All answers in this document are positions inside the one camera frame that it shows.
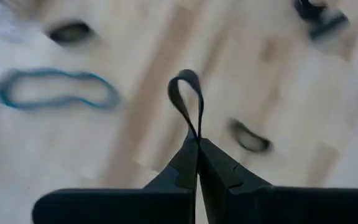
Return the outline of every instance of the floor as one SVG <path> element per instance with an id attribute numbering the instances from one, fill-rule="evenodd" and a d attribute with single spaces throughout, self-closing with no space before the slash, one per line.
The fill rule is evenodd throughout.
<path id="1" fill-rule="evenodd" d="M 329 5 L 351 24 L 313 43 L 291 0 L 48 2 L 22 43 L 0 38 L 0 77 L 10 68 L 85 70 L 111 82 L 123 101 L 108 113 L 0 105 L 0 223 L 30 223 L 33 203 L 51 190 L 142 187 L 155 177 L 186 133 L 166 93 L 183 68 L 201 78 L 203 136 L 243 166 L 275 185 L 358 187 L 358 2 Z M 97 37 L 62 48 L 42 33 L 71 18 Z M 195 116 L 195 96 L 182 90 Z M 60 91 L 100 93 L 61 82 L 19 94 Z M 274 151 L 245 152 L 227 132 L 230 118 L 269 138 Z"/>

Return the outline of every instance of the black object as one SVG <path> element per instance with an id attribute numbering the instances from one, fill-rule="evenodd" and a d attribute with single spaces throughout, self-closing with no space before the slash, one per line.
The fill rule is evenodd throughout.
<path id="1" fill-rule="evenodd" d="M 337 16 L 332 19 L 326 21 L 325 23 L 312 28 L 309 31 L 309 36 L 311 40 L 317 40 L 323 35 L 334 32 L 349 23 L 348 18 L 340 12 Z"/>
<path id="2" fill-rule="evenodd" d="M 326 4 L 313 5 L 309 0 L 295 0 L 294 6 L 298 15 L 306 22 L 320 24 L 323 22 L 322 15 L 326 10 Z"/>
<path id="3" fill-rule="evenodd" d="M 73 44 L 86 40 L 94 32 L 83 21 L 67 21 L 52 27 L 47 34 L 58 44 Z"/>
<path id="4" fill-rule="evenodd" d="M 267 152 L 270 149 L 271 142 L 268 139 L 253 133 L 238 120 L 233 119 L 229 122 L 229 130 L 240 146 L 248 151 Z"/>
<path id="5" fill-rule="evenodd" d="M 178 89 L 187 82 L 199 98 L 198 132 Z M 175 157 L 143 189 L 65 189 L 33 208 L 35 224 L 194 223 L 197 174 L 209 223 L 358 223 L 358 189 L 276 187 L 201 137 L 203 96 L 198 77 L 183 70 L 168 95 L 189 132 Z"/>

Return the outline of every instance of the blue rubber band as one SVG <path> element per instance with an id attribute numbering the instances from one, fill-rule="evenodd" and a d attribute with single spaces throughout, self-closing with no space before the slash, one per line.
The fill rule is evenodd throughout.
<path id="1" fill-rule="evenodd" d="M 74 78 L 76 80 L 96 80 L 102 83 L 108 89 L 108 97 L 100 102 L 90 102 L 87 99 L 78 97 L 78 96 L 60 96 L 56 98 L 52 98 L 49 100 L 43 101 L 30 101 L 30 102 L 15 102 L 11 99 L 11 89 L 12 86 L 18 82 L 21 78 L 25 77 L 68 77 Z M 6 106 L 11 108 L 19 109 L 19 110 L 34 110 L 39 108 L 54 108 L 66 106 L 71 103 L 82 102 L 86 105 L 89 105 L 93 108 L 99 110 L 112 110 L 114 109 L 118 103 L 120 102 L 120 96 L 118 91 L 106 80 L 103 78 L 87 72 L 80 73 L 67 73 L 61 70 L 53 69 L 53 68 L 41 68 L 36 70 L 22 71 L 15 70 L 13 72 L 9 72 L 6 77 L 4 77 L 0 81 L 0 100 Z"/>

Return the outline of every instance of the black loop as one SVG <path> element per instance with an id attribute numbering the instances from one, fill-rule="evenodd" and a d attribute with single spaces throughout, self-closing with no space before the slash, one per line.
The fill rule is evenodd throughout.
<path id="1" fill-rule="evenodd" d="M 191 86 L 191 88 L 197 93 L 198 95 L 198 134 L 191 123 L 190 116 L 183 101 L 183 98 L 179 91 L 178 81 L 183 80 Z M 201 139 L 201 121 L 203 118 L 203 111 L 204 111 L 204 98 L 201 92 L 200 81 L 198 79 L 197 74 L 189 69 L 185 69 L 179 72 L 179 74 L 171 79 L 168 84 L 168 97 L 171 100 L 172 104 L 175 108 L 182 114 L 184 119 L 186 120 L 187 124 L 189 125 L 189 131 L 191 131 L 195 137 L 195 139 L 199 142 Z"/>

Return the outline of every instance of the black strap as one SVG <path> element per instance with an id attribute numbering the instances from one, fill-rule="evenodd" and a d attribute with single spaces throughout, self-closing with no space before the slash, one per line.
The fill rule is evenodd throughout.
<path id="1" fill-rule="evenodd" d="M 180 94 L 179 85 L 178 85 L 179 80 L 183 80 L 187 82 L 187 84 L 189 84 L 189 86 L 191 86 L 191 88 L 198 95 L 198 133 L 196 132 L 193 124 L 191 123 L 187 107 Z M 189 125 L 188 137 L 190 136 L 190 134 L 192 134 L 192 136 L 196 139 L 197 143 L 199 144 L 201 140 L 201 122 L 202 122 L 203 111 L 204 111 L 204 98 L 201 92 L 200 80 L 198 79 L 197 74 L 189 69 L 180 71 L 179 74 L 175 78 L 173 78 L 168 84 L 168 97 L 171 100 L 172 104 L 182 114 L 187 124 Z"/>

